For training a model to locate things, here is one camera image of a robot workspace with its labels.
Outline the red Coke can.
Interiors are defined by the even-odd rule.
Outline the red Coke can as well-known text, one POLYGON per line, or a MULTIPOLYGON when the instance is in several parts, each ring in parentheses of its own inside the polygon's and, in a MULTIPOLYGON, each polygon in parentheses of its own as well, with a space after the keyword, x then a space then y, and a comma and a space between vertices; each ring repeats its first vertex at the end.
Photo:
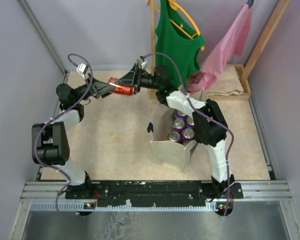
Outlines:
POLYGON ((135 85, 128 81, 128 83, 120 83, 120 79, 111 77, 108 80, 108 84, 115 87, 114 90, 110 91, 111 94, 117 94, 122 96, 132 96, 135 94, 135 85))
POLYGON ((182 145, 183 145, 183 146, 187 146, 189 143, 191 143, 191 141, 189 141, 189 140, 184 140, 184 141, 182 142, 182 145))

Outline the purple fanta can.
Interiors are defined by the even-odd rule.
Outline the purple fanta can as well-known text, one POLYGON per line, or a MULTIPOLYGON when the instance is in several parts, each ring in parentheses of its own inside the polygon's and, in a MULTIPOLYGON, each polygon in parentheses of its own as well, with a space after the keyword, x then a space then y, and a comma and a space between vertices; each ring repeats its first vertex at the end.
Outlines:
POLYGON ((172 123, 172 130, 181 133, 186 128, 185 121, 182 118, 176 118, 172 123))
POLYGON ((167 140, 174 142, 174 143, 180 143, 182 138, 179 132, 177 131, 171 131, 168 135, 167 135, 167 140))
POLYGON ((195 138, 195 132, 192 128, 185 128, 181 132, 181 138, 183 141, 192 141, 195 138))
POLYGON ((180 110, 177 110, 176 113, 175 113, 175 119, 183 119, 183 120, 186 120, 187 119, 187 115, 180 111, 180 110))
POLYGON ((195 128, 195 123, 194 123, 194 120, 188 116, 185 120, 185 125, 187 128, 190 128, 190 129, 194 129, 195 128))

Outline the purple Fanta can top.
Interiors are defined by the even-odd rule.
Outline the purple Fanta can top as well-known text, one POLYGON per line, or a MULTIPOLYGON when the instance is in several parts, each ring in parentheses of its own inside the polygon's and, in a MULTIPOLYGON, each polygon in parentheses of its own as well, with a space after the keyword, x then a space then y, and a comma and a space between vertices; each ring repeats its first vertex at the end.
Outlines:
POLYGON ((187 128, 190 128, 190 129, 194 129, 195 128, 195 123, 194 123, 194 120, 188 116, 185 120, 185 125, 187 128))

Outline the beige canvas tote bag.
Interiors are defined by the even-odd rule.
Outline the beige canvas tote bag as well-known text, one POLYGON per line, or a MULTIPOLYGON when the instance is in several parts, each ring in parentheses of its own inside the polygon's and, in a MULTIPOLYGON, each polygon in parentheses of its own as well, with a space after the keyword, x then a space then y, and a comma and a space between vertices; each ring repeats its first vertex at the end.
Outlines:
POLYGON ((158 103, 151 114, 147 131, 151 135, 150 145, 155 157, 162 161, 162 165, 174 171, 183 172, 190 158, 198 146, 192 140, 187 146, 167 140, 172 131, 176 110, 158 103))

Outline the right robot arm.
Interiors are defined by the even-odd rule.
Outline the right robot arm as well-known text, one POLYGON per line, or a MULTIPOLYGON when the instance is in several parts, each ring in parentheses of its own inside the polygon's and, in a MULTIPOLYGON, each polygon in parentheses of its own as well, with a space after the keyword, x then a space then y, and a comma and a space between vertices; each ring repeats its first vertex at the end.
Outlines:
POLYGON ((212 198, 225 198, 231 192, 234 175, 230 171, 226 138, 228 125, 219 105, 210 99, 200 101, 181 92, 171 83, 168 67, 159 65, 154 74, 148 73, 138 64, 123 77, 115 81, 117 85, 134 87, 135 92, 141 88, 156 90, 160 104, 179 110, 194 121, 195 140, 207 147, 212 166, 212 198))

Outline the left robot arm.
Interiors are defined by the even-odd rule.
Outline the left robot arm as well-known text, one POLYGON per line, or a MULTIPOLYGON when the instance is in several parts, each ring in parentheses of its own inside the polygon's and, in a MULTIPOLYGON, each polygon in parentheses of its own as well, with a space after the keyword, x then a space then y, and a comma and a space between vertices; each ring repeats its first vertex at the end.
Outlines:
POLYGON ((70 158, 70 146, 67 131, 79 124, 84 116, 82 100, 90 97, 106 97, 115 87, 99 81, 90 74, 85 84, 72 88, 66 83, 56 88, 60 105, 60 113, 45 123, 36 123, 31 128, 32 159, 35 164, 52 168, 67 181, 67 186, 77 186, 76 192, 87 199, 93 195, 94 186, 88 183, 87 173, 80 169, 70 158))

